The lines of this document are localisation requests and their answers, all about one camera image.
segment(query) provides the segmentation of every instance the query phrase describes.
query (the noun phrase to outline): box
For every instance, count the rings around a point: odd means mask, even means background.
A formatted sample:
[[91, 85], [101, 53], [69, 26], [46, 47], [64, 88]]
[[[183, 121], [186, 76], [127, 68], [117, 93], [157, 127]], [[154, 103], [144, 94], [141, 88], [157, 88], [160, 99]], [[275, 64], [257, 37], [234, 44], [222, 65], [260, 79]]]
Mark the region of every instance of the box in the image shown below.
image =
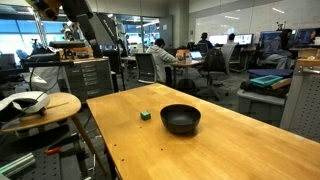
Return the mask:
[[276, 127], [280, 126], [285, 105], [284, 98], [265, 96], [242, 89], [237, 94], [239, 113]]

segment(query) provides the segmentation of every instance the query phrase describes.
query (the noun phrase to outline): teal box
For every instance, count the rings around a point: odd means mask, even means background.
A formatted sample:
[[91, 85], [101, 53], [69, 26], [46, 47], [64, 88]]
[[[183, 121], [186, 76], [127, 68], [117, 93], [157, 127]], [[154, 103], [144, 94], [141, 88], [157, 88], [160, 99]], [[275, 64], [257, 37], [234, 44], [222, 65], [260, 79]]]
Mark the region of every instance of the teal box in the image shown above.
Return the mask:
[[141, 119], [144, 121], [151, 118], [151, 114], [148, 111], [141, 112], [140, 116], [141, 116]]

